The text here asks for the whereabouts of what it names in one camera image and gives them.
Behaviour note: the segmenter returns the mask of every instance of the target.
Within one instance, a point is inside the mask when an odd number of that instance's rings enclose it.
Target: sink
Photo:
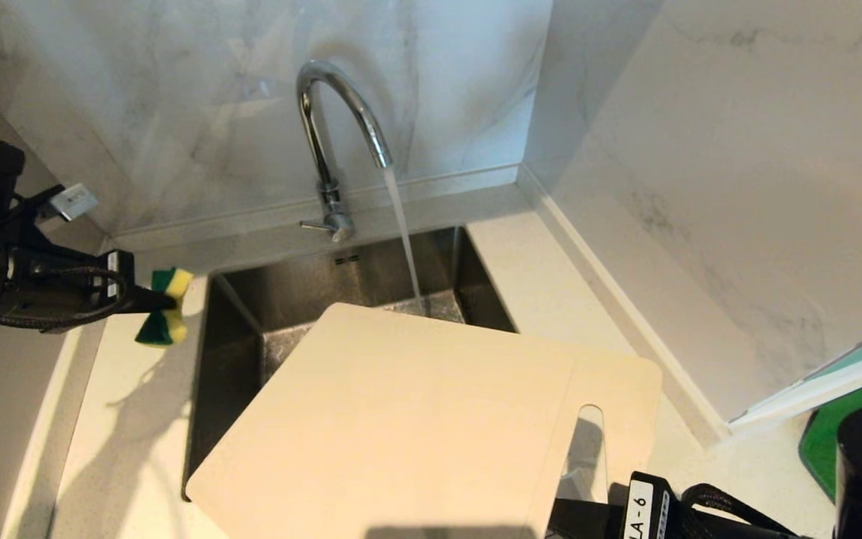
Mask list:
[[[332,303],[516,330],[464,228],[414,234],[411,243],[420,300],[400,238],[211,278],[183,489]]]

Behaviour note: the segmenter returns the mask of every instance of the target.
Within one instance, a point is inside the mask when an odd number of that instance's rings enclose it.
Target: sponge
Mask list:
[[[192,283],[191,273],[184,269],[157,269],[151,273],[151,290],[161,291],[174,298],[175,308],[152,311],[141,325],[135,342],[156,348],[165,348],[185,341],[188,328],[182,320],[182,300]]]

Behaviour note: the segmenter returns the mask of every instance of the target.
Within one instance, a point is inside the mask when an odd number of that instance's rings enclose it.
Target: water stream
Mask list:
[[[391,193],[391,202],[394,205],[394,217],[397,218],[397,227],[401,231],[401,243],[404,243],[404,256],[408,258],[408,270],[411,272],[411,287],[415,291],[415,299],[424,311],[424,303],[421,301],[421,288],[418,287],[418,272],[415,269],[415,256],[411,253],[411,236],[408,235],[408,224],[404,221],[404,208],[401,207],[401,194],[397,191],[397,180],[394,178],[394,167],[384,168],[384,183]]]

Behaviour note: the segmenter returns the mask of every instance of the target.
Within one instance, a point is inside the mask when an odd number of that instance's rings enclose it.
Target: chrome faucet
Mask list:
[[[341,72],[334,64],[327,61],[308,61],[302,65],[301,71],[298,72],[298,82],[296,89],[298,91],[298,109],[302,113],[302,123],[305,124],[305,136],[308,137],[308,144],[311,146],[311,156],[314,157],[315,167],[318,168],[318,194],[321,197],[321,208],[324,213],[324,221],[322,222],[307,222],[301,221],[300,225],[304,228],[316,228],[331,232],[332,242],[341,242],[355,235],[355,225],[352,223],[352,218],[345,211],[345,206],[341,201],[341,194],[338,191],[338,178],[336,178],[328,168],[328,161],[325,160],[325,151],[322,148],[321,137],[318,136],[318,129],[315,127],[314,103],[311,99],[311,88],[315,82],[324,82],[326,85],[338,92],[341,99],[352,110],[361,131],[365,135],[365,142],[368,143],[374,165],[379,168],[387,168],[391,166],[391,152],[388,150],[388,145],[384,141],[384,136],[381,134],[381,127],[377,125],[377,119],[368,103],[362,98],[361,94],[348,80],[348,76]]]

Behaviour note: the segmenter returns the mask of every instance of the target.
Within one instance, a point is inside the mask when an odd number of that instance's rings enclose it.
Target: label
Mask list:
[[[99,199],[95,198],[85,185],[77,183],[49,198],[49,204],[55,212],[62,215],[62,219],[72,221],[99,205]]]
[[[113,250],[108,254],[108,268],[112,272],[119,272],[119,252]],[[108,283],[108,297],[116,297],[119,294],[119,284],[115,281]]]
[[[661,502],[661,522],[657,526],[657,539],[664,539],[667,535],[667,515],[670,514],[670,494],[664,491],[664,501]]]
[[[650,511],[654,502],[654,485],[630,481],[627,509],[623,518],[623,539],[650,539]]]

